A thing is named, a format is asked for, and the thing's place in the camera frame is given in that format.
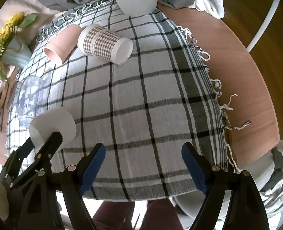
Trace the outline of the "white plastic cup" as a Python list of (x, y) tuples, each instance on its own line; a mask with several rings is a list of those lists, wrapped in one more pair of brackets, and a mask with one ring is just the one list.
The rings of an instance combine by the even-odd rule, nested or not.
[(29, 133), (35, 148), (40, 149), (53, 132), (62, 135), (63, 148), (76, 137), (76, 124), (73, 116), (64, 108), (53, 108), (36, 116), (29, 125)]

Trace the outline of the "clear plastic cup blue print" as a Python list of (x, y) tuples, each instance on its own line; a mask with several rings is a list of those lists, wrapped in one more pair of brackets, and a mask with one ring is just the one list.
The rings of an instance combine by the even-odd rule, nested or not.
[(28, 76), (18, 81), (13, 99), (13, 111), (20, 127), (28, 129), (32, 120), (43, 112), (39, 107), (43, 98), (44, 81), (38, 76)]

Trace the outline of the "pink plastic cup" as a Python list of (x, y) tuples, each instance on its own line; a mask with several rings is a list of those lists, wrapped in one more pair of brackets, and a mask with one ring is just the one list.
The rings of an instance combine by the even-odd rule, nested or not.
[(55, 64), (63, 64), (76, 47), (79, 35), (83, 29), (77, 24), (71, 24), (61, 30), (44, 47), (44, 53)]

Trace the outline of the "brown checkered paper cup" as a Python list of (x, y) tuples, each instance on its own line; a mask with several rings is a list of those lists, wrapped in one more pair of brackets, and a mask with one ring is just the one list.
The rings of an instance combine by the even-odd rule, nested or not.
[(131, 56), (134, 43), (99, 24), (91, 24), (80, 33), (77, 47), (84, 55), (121, 65)]

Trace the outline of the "light blue ribbed vase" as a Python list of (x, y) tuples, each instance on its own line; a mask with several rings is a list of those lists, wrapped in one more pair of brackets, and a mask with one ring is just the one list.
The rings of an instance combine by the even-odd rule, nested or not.
[(4, 50), (1, 62), (24, 69), (32, 56), (32, 52), (19, 35), (16, 35)]

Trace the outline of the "checkered grey white tablecloth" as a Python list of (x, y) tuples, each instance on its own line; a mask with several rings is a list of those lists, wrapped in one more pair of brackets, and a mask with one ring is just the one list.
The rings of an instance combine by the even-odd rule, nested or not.
[[(121, 65), (74, 50), (52, 63), (44, 47), (69, 23), (100, 24), (134, 43)], [(225, 134), (227, 104), (219, 105), (221, 82), (181, 28), (160, 10), (130, 17), (115, 0), (95, 0), (55, 19), (34, 39), (27, 66), (18, 74), (43, 80), (40, 112), (60, 106), (76, 124), (75, 138), (51, 159), (53, 172), (77, 164), (97, 143), (106, 158), (86, 196), (101, 200), (160, 199), (196, 189), (181, 155), (190, 142), (209, 163), (238, 172)]]

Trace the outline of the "sunflower bouquet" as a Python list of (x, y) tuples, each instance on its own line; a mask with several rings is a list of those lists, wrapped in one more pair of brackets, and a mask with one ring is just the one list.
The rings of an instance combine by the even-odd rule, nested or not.
[(23, 12), (18, 12), (12, 15), (2, 27), (0, 31), (0, 58), (4, 50), (8, 47), (12, 39), (17, 35), (19, 29), (24, 29), (33, 24), (37, 18), (38, 14), (31, 13), (26, 15)]

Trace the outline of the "pink curtain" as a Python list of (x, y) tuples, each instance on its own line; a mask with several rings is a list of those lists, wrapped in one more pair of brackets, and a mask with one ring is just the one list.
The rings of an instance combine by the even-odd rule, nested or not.
[(33, 24), (18, 31), (18, 35), (27, 44), (30, 51), (34, 50), (36, 45), (35, 37), (38, 32), (63, 14), (62, 11), (45, 7), (37, 0), (7, 0), (0, 9), (0, 31), (5, 26), (5, 22), (18, 12), (24, 15), (37, 14)]

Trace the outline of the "white curved pole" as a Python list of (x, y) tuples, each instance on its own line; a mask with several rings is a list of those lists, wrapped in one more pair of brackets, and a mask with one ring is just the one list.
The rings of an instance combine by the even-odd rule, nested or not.
[(260, 40), (260, 38), (264, 34), (265, 30), (267, 29), (267, 27), (269, 26), (270, 22), (272, 21), (272, 19), (273, 19), (275, 13), (276, 13), (276, 10), (277, 10), (279, 4), (280, 4), (280, 0), (273, 0), (272, 1), (272, 5), (269, 8), (269, 11), (267, 12), (267, 15), (266, 15), (263, 23), (261, 24), (261, 26), (258, 29), (257, 33), (254, 35), (253, 39), (251, 40), (251, 42), (249, 43), (249, 45), (246, 48), (248, 52), (252, 51), (254, 46), (257, 44), (257, 42)]

